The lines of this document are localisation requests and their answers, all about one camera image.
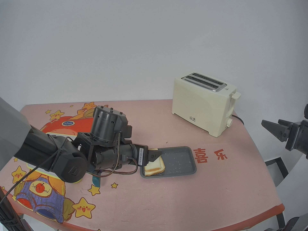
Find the star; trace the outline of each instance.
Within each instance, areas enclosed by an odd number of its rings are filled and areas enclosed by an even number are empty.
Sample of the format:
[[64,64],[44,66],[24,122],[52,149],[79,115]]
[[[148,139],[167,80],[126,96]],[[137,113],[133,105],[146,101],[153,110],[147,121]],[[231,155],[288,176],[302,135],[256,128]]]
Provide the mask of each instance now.
[[94,102],[90,103],[84,103],[84,106],[82,107],[83,109],[90,110],[92,108],[95,108],[97,105],[94,104]]
[[91,189],[88,189],[88,191],[92,194],[92,196],[96,194],[100,194],[99,187],[96,187],[94,185],[91,185]]
[[78,203],[72,205],[72,207],[76,210],[75,217],[79,218],[85,216],[86,218],[91,219],[92,214],[91,211],[95,209],[95,205],[89,204],[85,198],[81,198]]
[[111,184],[111,188],[116,188],[118,186],[118,184],[116,184],[115,182],[113,184]]
[[26,171],[23,171],[21,167],[18,166],[18,168],[14,172],[12,172],[13,183],[19,181],[26,173],[27,173]]
[[64,115],[63,112],[61,112],[60,110],[57,110],[55,113],[50,114],[50,121],[52,121],[53,119],[57,119],[59,120],[59,118]]

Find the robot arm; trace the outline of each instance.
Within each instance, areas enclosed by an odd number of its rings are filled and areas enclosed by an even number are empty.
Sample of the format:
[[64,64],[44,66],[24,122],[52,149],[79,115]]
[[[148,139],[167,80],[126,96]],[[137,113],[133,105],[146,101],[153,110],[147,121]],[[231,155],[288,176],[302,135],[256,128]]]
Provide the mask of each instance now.
[[[304,117],[308,119],[308,104],[304,110]],[[278,123],[263,120],[262,126],[273,134],[281,142],[287,141],[286,149],[292,151],[299,150],[308,159],[308,121],[290,122],[278,120]]]
[[99,176],[107,168],[119,169],[125,164],[135,164],[135,161],[137,166],[144,167],[161,155],[160,150],[149,151],[148,146],[127,140],[132,136],[132,127],[128,125],[125,114],[113,108],[96,107],[91,132],[78,133],[73,142],[63,136],[45,134],[29,125],[25,116],[2,98],[0,121],[0,170],[13,156],[38,166],[57,152],[40,167],[54,172],[65,182],[73,183],[87,171]]

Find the toaster knob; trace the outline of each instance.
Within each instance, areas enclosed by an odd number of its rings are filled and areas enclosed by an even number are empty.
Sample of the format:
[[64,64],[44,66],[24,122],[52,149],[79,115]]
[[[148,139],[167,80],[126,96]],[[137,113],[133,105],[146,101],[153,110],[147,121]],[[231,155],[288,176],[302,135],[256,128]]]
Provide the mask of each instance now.
[[233,120],[231,118],[229,118],[227,120],[227,127],[231,126],[232,122],[233,122]]

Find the red apple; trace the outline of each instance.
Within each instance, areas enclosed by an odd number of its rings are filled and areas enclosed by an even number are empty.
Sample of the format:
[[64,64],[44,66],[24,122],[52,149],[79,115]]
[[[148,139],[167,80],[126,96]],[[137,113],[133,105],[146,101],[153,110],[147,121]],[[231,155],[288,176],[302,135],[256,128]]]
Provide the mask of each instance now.
[[37,193],[42,193],[44,190],[45,190],[45,187],[42,183],[38,183],[36,186],[35,186],[35,190]]

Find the toaster slot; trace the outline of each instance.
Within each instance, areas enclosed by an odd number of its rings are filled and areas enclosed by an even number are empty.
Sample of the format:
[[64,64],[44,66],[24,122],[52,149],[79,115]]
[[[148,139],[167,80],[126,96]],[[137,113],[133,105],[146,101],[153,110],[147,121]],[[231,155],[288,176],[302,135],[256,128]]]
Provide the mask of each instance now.
[[215,83],[215,84],[218,84],[218,85],[220,85],[220,86],[222,86],[222,85],[224,84],[224,83],[219,82],[219,81],[217,81],[217,80],[215,80],[215,79],[211,79],[211,78],[209,78],[209,77],[206,77],[206,76],[204,76],[204,75],[199,75],[199,74],[197,74],[197,73],[193,73],[192,75],[197,76],[197,77],[202,78],[202,79],[206,79],[206,80],[211,81],[211,82],[213,82],[213,83]]
[[227,86],[226,83],[223,83],[221,81],[212,79],[208,76],[204,76],[198,73],[192,73],[186,77],[183,77],[182,79],[215,92],[220,91],[221,89]]
[[196,82],[199,82],[199,83],[201,83],[201,84],[207,85],[207,86],[212,87],[212,88],[214,88],[214,89],[217,89],[217,88],[218,88],[218,86],[215,86],[215,85],[210,84],[210,83],[208,83],[208,82],[206,82],[206,81],[204,81],[204,80],[197,79],[197,78],[192,77],[192,76],[187,76],[186,78],[187,78],[187,79],[192,79],[192,80],[194,80],[194,81],[196,81]]

